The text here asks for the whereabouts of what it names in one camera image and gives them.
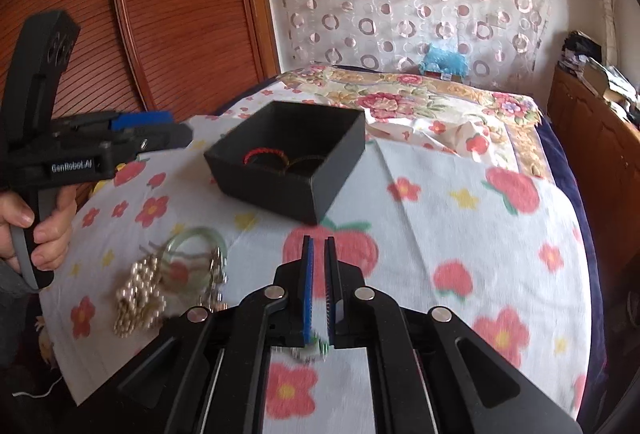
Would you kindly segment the person's left hand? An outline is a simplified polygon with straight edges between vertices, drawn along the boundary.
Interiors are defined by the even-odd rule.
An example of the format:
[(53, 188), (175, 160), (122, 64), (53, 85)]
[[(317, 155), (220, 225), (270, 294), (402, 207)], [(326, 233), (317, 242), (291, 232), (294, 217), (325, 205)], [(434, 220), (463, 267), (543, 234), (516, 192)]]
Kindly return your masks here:
[[(34, 230), (36, 248), (32, 252), (32, 262), (43, 271), (58, 269), (63, 264), (70, 237), (72, 221), (77, 211), (76, 186), (67, 186), (60, 190), (52, 214), (43, 220)], [(27, 229), (35, 219), (34, 212), (15, 192), (1, 194), (1, 261), (14, 271), (20, 272), (11, 237), (10, 226)]]

